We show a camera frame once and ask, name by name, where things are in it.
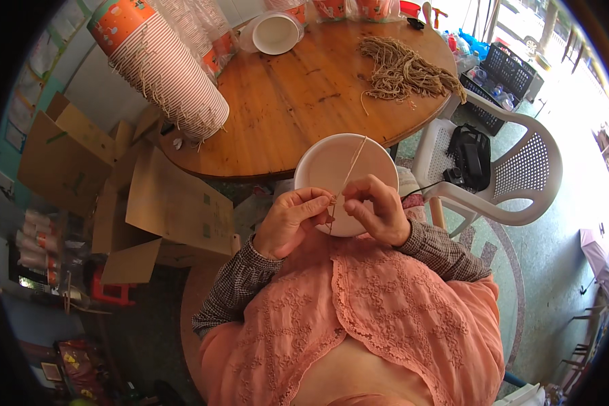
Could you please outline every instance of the white paper bowl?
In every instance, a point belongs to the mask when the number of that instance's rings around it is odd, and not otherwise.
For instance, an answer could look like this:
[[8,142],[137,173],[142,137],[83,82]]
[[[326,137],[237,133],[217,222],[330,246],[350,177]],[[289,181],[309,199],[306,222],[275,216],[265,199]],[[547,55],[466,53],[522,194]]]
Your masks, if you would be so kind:
[[[294,187],[296,189],[315,186],[338,193],[343,188],[342,184],[349,171],[351,158],[357,147],[363,141],[363,135],[359,134],[335,134],[323,138],[312,145],[300,158],[295,168]],[[390,155],[377,142],[367,139],[357,163],[349,175],[348,182],[372,174],[383,183],[399,190],[399,178],[397,167]],[[345,198],[339,194],[336,210],[334,211],[334,225],[332,235],[338,237],[352,237],[363,234],[365,228],[354,217],[350,217],[343,209]],[[372,210],[372,202],[366,201],[366,207]],[[329,233],[326,225],[318,225],[320,231]]]
[[298,27],[287,16],[267,16],[252,31],[252,43],[260,52],[279,55],[293,48],[298,42]]

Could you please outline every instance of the tree trunk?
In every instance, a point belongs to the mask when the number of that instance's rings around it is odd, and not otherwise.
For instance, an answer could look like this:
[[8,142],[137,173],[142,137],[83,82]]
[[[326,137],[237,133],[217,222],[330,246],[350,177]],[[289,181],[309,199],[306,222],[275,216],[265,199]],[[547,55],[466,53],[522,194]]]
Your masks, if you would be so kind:
[[544,32],[542,32],[542,39],[539,40],[537,46],[537,52],[544,53],[546,45],[550,42],[552,36],[552,30],[555,29],[555,21],[557,21],[557,5],[555,2],[550,0],[548,2],[548,8],[546,8],[546,19],[544,21]]

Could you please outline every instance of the checkered sleeve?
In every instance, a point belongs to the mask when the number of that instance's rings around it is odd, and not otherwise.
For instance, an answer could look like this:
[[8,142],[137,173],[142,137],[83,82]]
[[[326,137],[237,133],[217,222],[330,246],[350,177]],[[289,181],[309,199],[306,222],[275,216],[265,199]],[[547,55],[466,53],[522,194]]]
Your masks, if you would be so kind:
[[219,270],[201,311],[191,317],[191,327],[201,339],[219,324],[243,321],[246,305],[282,267],[284,259],[263,257],[252,246],[253,238]]
[[410,222],[410,236],[396,249],[423,262],[442,280],[475,282],[492,271],[465,246],[449,238],[446,230],[428,223]]

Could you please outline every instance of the white plastic chair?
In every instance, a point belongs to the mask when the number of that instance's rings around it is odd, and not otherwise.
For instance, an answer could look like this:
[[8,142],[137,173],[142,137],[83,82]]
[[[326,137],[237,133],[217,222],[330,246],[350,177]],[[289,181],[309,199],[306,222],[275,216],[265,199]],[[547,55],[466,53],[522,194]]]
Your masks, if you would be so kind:
[[[527,131],[514,147],[492,162],[492,177],[487,189],[472,194],[452,183],[441,182],[423,191],[424,201],[437,196],[444,207],[465,218],[451,232],[451,237],[460,234],[480,216],[505,225],[534,222],[555,200],[562,182],[562,158],[555,140],[539,121],[530,116],[500,109],[469,90],[467,101],[504,121],[519,123]],[[434,119],[422,132],[411,168],[420,187],[442,181],[444,170],[455,167],[446,151],[456,128],[448,117],[456,105],[455,99],[451,100],[442,114],[444,119]],[[519,211],[497,207],[510,199],[530,199],[533,202]]]

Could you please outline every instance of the hand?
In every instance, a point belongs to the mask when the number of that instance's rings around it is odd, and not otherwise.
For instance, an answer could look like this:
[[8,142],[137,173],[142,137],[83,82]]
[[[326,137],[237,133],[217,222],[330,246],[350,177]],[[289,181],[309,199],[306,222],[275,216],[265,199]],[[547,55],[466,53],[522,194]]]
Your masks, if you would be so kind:
[[252,245],[268,259],[286,257],[316,225],[334,221],[327,212],[332,199],[332,193],[320,188],[281,194],[262,222]]
[[[368,175],[351,181],[343,190],[343,196],[345,211],[377,241],[399,247],[410,236],[410,223],[397,191],[376,176]],[[374,214],[363,204],[365,200],[372,202]]]

